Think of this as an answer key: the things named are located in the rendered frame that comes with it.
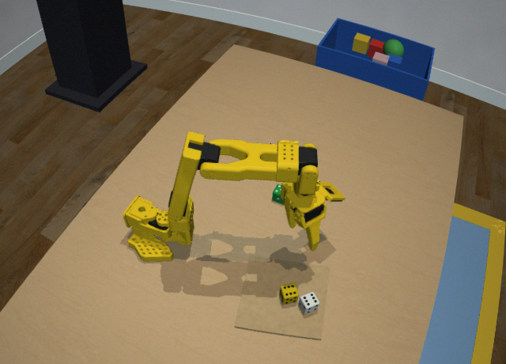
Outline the green die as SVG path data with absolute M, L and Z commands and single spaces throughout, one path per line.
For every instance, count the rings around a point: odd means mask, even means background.
M 281 185 L 277 184 L 276 188 L 273 191 L 272 200 L 284 204 L 282 198 L 280 197 L 280 194 L 281 194 Z

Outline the yellow die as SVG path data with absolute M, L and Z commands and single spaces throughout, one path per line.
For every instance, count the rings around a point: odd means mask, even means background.
M 280 288 L 282 304 L 297 302 L 299 294 L 295 283 L 282 285 Z

